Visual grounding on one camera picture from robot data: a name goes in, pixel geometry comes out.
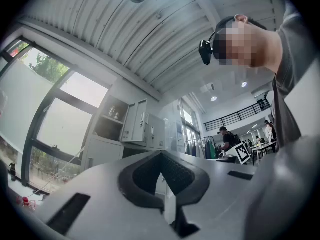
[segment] black slot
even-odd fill
[[[89,199],[90,196],[88,195],[75,194],[47,223],[47,225],[54,231],[65,236]]]
[[[228,175],[239,178],[239,179],[243,179],[246,181],[251,181],[251,179],[253,177],[252,174],[247,174],[247,173],[243,173],[243,172],[239,172],[239,171],[235,171],[235,170],[229,171]]]

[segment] beam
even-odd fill
[[[210,0],[196,0],[201,9],[204,11],[208,18],[212,28],[215,30],[217,24],[221,21],[221,18],[217,12],[216,7]]]
[[[58,45],[60,46],[63,45],[67,47],[73,53],[81,55],[82,58],[85,58],[87,61],[90,61],[93,64],[98,63],[99,66],[92,65],[94,66],[94,68],[102,68],[101,66],[103,66],[103,68],[106,71],[113,72],[114,75],[120,75],[121,77],[127,79],[129,82],[133,83],[134,85],[145,91],[147,94],[155,98],[157,101],[160,101],[162,99],[162,95],[156,89],[154,89],[150,84],[142,80],[139,76],[134,74],[131,70],[129,70],[128,68],[117,62],[115,59],[108,56],[107,54],[103,53],[102,51],[80,40],[79,38],[70,35],[62,30],[59,30],[53,26],[27,17],[18,20],[18,22],[20,24],[25,25],[24,28],[33,32],[37,32],[38,36],[42,36],[47,40],[50,40],[51,42],[58,43]]]

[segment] ceiling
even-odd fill
[[[240,127],[238,129],[234,129],[231,132],[233,134],[235,134],[235,135],[238,135],[238,136],[246,135],[249,131],[256,131],[256,130],[264,127],[265,126],[265,120],[266,120],[265,118],[261,118],[258,121],[249,123],[249,124],[247,124],[247,125],[245,125],[243,127]],[[221,134],[213,136],[213,138],[214,138],[214,141],[216,143],[223,142],[223,140],[224,140],[223,136]]]
[[[191,91],[207,107],[271,81],[263,70],[203,64],[199,42],[224,17],[242,13],[274,31],[282,23],[281,0],[31,0],[24,17],[69,33],[108,55],[162,95],[180,98]],[[214,92],[200,88],[213,83]]]

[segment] gray shirt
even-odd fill
[[[301,137],[299,127],[285,103],[285,98],[315,59],[317,48],[302,16],[288,2],[283,24],[277,32],[281,38],[283,55],[273,80],[273,105],[275,131],[281,148]]]

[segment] railing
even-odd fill
[[[239,110],[238,112],[229,114],[227,116],[224,116],[222,118],[210,121],[210,122],[206,122],[205,128],[206,131],[211,131],[214,129],[219,129],[222,126],[228,126],[231,124],[234,124],[236,122],[240,122],[244,119],[247,119],[249,117],[252,117],[262,111],[267,110],[268,108],[270,108],[270,104],[268,102],[267,99],[260,99],[256,104],[252,105],[252,106],[248,106],[242,110]]]

